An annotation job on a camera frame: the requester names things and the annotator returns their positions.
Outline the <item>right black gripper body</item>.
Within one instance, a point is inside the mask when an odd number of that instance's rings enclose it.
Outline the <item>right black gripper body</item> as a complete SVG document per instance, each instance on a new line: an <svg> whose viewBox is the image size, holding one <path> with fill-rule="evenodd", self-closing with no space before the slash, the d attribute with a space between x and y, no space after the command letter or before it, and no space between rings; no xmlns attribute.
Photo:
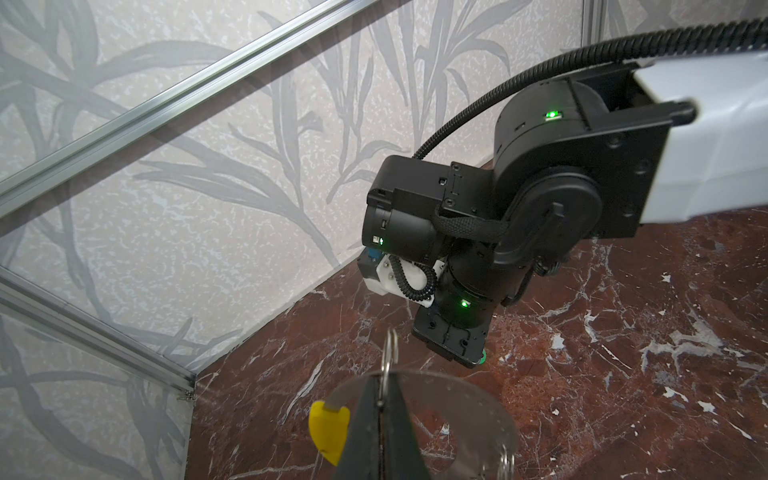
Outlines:
<svg viewBox="0 0 768 480"><path fill-rule="evenodd" d="M489 311L468 300L420 307L412 334L443 358L466 368L478 366L489 331Z"/></svg>

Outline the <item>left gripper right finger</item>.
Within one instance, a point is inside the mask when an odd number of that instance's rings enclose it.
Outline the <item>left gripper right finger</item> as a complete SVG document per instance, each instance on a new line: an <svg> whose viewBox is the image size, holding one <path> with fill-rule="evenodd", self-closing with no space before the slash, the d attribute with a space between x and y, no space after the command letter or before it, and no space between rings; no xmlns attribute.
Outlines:
<svg viewBox="0 0 768 480"><path fill-rule="evenodd" d="M431 478L421 455L397 375L386 379L386 389L380 400L380 478Z"/></svg>

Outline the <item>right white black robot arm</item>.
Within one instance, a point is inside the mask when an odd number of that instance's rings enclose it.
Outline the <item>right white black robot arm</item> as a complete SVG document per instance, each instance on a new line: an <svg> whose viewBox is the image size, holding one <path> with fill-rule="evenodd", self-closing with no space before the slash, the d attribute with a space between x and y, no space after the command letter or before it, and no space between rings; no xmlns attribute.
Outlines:
<svg viewBox="0 0 768 480"><path fill-rule="evenodd" d="M472 368L496 308L580 241L766 202L766 20L678 27L546 60L386 158L357 265Z"/></svg>

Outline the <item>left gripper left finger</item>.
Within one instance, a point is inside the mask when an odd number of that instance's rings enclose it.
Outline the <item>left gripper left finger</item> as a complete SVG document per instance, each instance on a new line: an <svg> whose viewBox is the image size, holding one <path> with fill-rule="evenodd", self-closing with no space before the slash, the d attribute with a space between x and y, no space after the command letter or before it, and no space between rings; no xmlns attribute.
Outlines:
<svg viewBox="0 0 768 480"><path fill-rule="evenodd" d="M349 425L348 435L334 479L381 478L379 380L366 380Z"/></svg>

